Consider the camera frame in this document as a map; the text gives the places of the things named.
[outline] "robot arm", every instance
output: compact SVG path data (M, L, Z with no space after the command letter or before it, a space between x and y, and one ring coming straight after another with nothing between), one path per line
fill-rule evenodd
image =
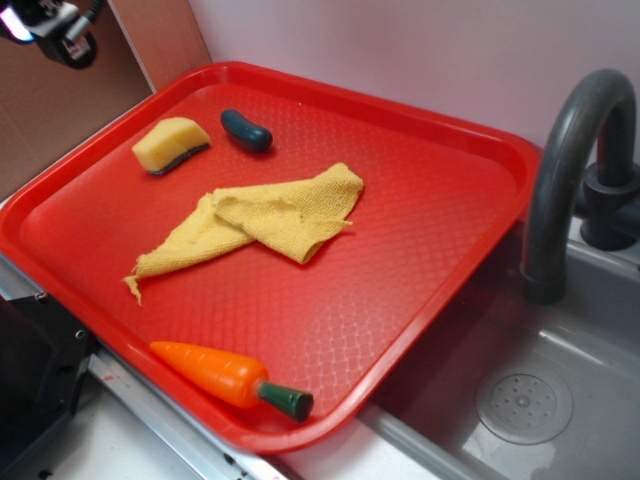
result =
M0 0L0 36L20 44L35 42L51 60L86 68L97 54L88 27L103 4L94 0L80 15L78 7L61 0Z

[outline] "sponge scouring pad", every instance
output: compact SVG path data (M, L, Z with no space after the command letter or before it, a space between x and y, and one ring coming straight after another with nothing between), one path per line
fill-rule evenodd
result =
M132 150L146 170L162 175L209 145L211 138L195 121L173 117L160 120Z

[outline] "gray sink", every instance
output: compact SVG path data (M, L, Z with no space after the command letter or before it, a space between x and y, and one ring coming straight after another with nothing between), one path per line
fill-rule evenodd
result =
M640 478L640 272L570 242L566 297L533 306L521 293L520 231L362 418L442 478Z

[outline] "yellow cloth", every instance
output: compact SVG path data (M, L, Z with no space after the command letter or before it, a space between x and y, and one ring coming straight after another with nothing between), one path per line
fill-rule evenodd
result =
M138 257L124 281L142 301L138 281L218 257L258 240L306 263L351 222L363 182L338 163L309 179L274 185L221 188L205 194L196 210L158 248Z

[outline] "faucet spout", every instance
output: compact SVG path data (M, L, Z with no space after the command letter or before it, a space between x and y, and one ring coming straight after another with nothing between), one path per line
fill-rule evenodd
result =
M640 179L633 163L635 130L633 85L620 72L605 69L588 75L565 102L545 147L525 227L521 271L529 300L551 304L565 294L571 217L596 140L592 176L601 189L625 190L625 202L635 195L627 188ZM602 201L596 198L595 203Z

